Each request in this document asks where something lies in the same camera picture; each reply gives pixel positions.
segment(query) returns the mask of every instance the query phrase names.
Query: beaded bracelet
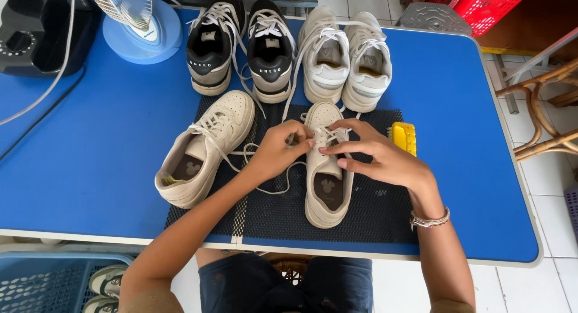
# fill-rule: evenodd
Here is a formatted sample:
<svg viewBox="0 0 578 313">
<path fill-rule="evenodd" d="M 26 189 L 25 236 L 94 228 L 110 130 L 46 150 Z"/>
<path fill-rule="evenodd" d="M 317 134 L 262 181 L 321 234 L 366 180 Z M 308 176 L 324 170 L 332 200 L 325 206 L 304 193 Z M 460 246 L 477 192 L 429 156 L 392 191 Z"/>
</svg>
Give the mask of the beaded bracelet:
<svg viewBox="0 0 578 313">
<path fill-rule="evenodd" d="M 413 231 L 413 226 L 415 226 L 415 225 L 421 226 L 421 227 L 426 227 L 426 228 L 431 228 L 434 226 L 440 226 L 440 225 L 445 224 L 447 221 L 450 220 L 450 208 L 448 208 L 446 206 L 443 206 L 443 208 L 446 210 L 446 214 L 444 215 L 444 217 L 442 217 L 440 219 L 422 219 L 422 218 L 417 217 L 412 210 L 413 218 L 409 221 L 409 225 L 411 225 L 412 231 Z"/>
</svg>

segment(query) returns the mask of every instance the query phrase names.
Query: knob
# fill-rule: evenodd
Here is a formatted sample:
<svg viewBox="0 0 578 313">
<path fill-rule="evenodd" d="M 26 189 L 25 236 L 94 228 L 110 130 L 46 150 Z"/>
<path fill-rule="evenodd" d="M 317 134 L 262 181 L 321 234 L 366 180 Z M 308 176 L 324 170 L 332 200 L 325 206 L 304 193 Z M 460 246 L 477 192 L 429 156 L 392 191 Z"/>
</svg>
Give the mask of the knob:
<svg viewBox="0 0 578 313">
<path fill-rule="evenodd" d="M 30 36 L 17 31 L 6 41 L 6 47 L 12 52 L 20 52 L 27 48 L 30 42 Z"/>
</svg>

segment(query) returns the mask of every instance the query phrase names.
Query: black rubber mat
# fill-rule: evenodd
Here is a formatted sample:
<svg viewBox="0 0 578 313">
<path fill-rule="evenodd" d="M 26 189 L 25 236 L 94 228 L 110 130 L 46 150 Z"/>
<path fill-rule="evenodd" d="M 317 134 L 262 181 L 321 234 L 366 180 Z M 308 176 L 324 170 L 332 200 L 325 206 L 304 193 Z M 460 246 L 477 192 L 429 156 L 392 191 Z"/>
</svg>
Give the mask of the black rubber mat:
<svg viewBox="0 0 578 313">
<path fill-rule="evenodd" d="M 203 96 L 199 103 L 197 119 L 217 98 Z M 267 129 L 281 122 L 284 104 L 264 104 L 267 119 L 257 109 L 255 122 L 243 145 L 253 142 L 257 145 Z M 288 118 L 299 120 L 308 106 L 291 105 Z M 343 116 L 355 117 L 350 110 Z M 403 121 L 399 110 L 374 110 L 361 115 L 360 120 L 367 121 L 379 132 L 386 134 L 387 128 L 396 121 Z M 351 131 L 350 140 L 359 140 Z M 371 162 L 372 157 L 353 153 L 351 156 L 362 162 Z M 231 162 L 238 168 L 244 164 L 243 156 L 229 155 Z M 298 161 L 305 161 L 302 156 Z M 221 162 L 217 177 L 209 195 L 219 190 L 236 174 L 229 164 Z M 284 194 L 272 196 L 254 190 L 241 199 L 213 228 L 213 234 L 236 235 L 256 238 L 292 239 L 303 241 L 333 241 L 354 243 L 417 243 L 417 233 L 409 225 L 412 204 L 405 187 L 374 181 L 361 174 L 355 174 L 349 210 L 341 224 L 329 229 L 312 226 L 305 217 L 306 170 L 305 165 L 296 165 L 289 172 L 291 188 Z M 268 191 L 282 191 L 287 188 L 285 173 L 261 185 Z M 187 210 L 171 206 L 166 227 L 184 215 Z"/>
</svg>

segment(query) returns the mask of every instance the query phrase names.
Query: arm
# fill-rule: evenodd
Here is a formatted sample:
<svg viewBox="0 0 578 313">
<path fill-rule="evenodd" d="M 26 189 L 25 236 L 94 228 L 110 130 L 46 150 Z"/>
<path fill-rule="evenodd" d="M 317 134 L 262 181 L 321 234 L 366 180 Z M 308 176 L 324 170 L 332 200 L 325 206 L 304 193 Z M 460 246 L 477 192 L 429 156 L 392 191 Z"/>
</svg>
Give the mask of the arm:
<svg viewBox="0 0 578 313">
<path fill-rule="evenodd" d="M 339 120 L 329 128 L 351 128 L 361 140 L 342 142 L 327 149 L 320 148 L 322 153 L 362 152 L 373 156 L 371 164 L 342 158 L 337 161 L 340 167 L 374 180 L 407 187 L 414 213 L 420 218 L 438 219 L 444 216 L 437 182 L 425 163 L 404 152 L 368 123 L 358 119 Z M 433 228 L 418 226 L 417 235 L 420 240 L 421 269 L 430 302 L 433 304 L 440 300 L 452 300 L 475 308 L 472 274 L 452 222 Z"/>
<path fill-rule="evenodd" d="M 285 139 L 295 133 L 299 144 L 291 149 Z M 192 208 L 161 233 L 128 267 L 120 296 L 122 307 L 134 296 L 152 288 L 170 290 L 176 274 L 191 260 L 219 220 L 259 184 L 282 173 L 314 145 L 309 129 L 294 120 L 267 131 L 251 161 L 229 183 Z"/>
</svg>

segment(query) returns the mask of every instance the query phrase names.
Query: black sneaker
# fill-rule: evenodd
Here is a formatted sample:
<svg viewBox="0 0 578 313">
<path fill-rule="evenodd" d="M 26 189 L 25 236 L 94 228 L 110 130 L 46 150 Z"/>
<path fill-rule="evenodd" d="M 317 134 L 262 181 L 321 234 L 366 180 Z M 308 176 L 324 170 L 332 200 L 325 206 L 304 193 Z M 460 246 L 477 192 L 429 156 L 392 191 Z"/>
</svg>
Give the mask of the black sneaker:
<svg viewBox="0 0 578 313">
<path fill-rule="evenodd" d="M 229 87 L 231 59 L 237 70 L 235 51 L 237 43 L 242 43 L 246 25 L 243 0 L 213 0 L 200 10 L 189 28 L 186 50 L 196 91 L 214 96 Z"/>
<path fill-rule="evenodd" d="M 269 0 L 257 0 L 249 18 L 247 61 L 253 77 L 253 93 L 261 102 L 283 102 L 291 92 L 295 52 L 287 21 Z"/>
</svg>

